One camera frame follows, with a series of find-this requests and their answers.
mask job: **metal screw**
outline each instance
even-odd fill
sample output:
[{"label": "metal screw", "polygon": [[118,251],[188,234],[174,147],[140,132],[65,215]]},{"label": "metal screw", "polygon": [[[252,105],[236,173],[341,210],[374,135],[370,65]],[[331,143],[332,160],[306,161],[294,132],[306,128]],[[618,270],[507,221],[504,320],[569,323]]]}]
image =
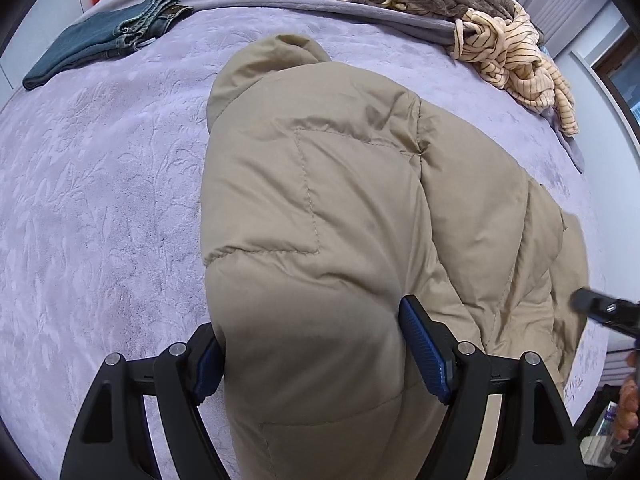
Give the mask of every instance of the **metal screw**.
[{"label": "metal screw", "polygon": [[535,352],[527,352],[524,354],[524,360],[533,366],[540,364],[540,356]]},{"label": "metal screw", "polygon": [[184,343],[174,343],[171,346],[169,346],[169,354],[171,355],[182,355],[186,352],[187,350],[187,345],[185,345]]},{"label": "metal screw", "polygon": [[476,351],[476,347],[469,341],[463,341],[462,343],[458,343],[458,351],[464,355],[471,355]]},{"label": "metal screw", "polygon": [[117,352],[112,352],[111,354],[107,355],[107,357],[105,357],[104,359],[104,363],[109,366],[116,365],[119,362],[120,362],[120,354],[118,354]]}]

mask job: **lavender bedspread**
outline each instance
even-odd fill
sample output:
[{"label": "lavender bedspread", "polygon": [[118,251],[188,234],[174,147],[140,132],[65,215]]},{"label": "lavender bedspread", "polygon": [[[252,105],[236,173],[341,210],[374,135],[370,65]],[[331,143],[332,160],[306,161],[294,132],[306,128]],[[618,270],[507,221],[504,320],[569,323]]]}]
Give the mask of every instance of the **lavender bedspread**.
[{"label": "lavender bedspread", "polygon": [[[384,25],[264,7],[201,10],[124,59],[19,90],[0,113],[0,415],[43,480],[57,479],[84,394],[111,351],[155,355],[208,321],[200,261],[206,99],[240,48],[306,34],[332,59],[394,79],[479,127],[578,215],[602,286],[587,181],[548,123],[440,47]],[[566,394],[597,386],[606,334],[584,333]],[[165,479],[176,478],[148,403]],[[238,478],[220,393],[201,407]]]}]

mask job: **beige puffer jacket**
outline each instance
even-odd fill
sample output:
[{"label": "beige puffer jacket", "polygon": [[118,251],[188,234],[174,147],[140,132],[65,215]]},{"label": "beige puffer jacket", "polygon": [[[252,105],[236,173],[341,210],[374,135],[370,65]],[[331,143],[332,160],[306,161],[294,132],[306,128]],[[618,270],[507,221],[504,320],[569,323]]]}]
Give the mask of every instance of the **beige puffer jacket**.
[{"label": "beige puffer jacket", "polygon": [[405,351],[405,294],[562,387],[580,227],[481,131],[295,35],[232,57],[207,125],[202,256],[244,480],[415,479],[444,408]]}]

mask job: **white wall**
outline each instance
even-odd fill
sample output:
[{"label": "white wall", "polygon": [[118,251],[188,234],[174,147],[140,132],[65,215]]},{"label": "white wall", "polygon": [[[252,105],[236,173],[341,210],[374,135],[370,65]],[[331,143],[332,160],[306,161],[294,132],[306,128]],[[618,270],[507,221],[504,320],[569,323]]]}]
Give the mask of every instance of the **white wall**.
[{"label": "white wall", "polygon": [[[607,4],[580,35],[556,57],[572,85],[584,155],[585,175],[604,247],[605,292],[640,300],[640,144],[619,107],[585,59],[599,57],[613,44],[620,25],[618,10]],[[629,348],[612,335],[609,349]]]}]

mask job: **window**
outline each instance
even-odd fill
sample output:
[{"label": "window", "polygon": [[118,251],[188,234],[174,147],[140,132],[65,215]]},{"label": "window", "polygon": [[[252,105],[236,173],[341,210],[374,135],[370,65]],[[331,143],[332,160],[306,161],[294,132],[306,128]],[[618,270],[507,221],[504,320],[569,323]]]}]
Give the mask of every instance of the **window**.
[{"label": "window", "polygon": [[627,32],[593,67],[640,142],[640,44]]}]

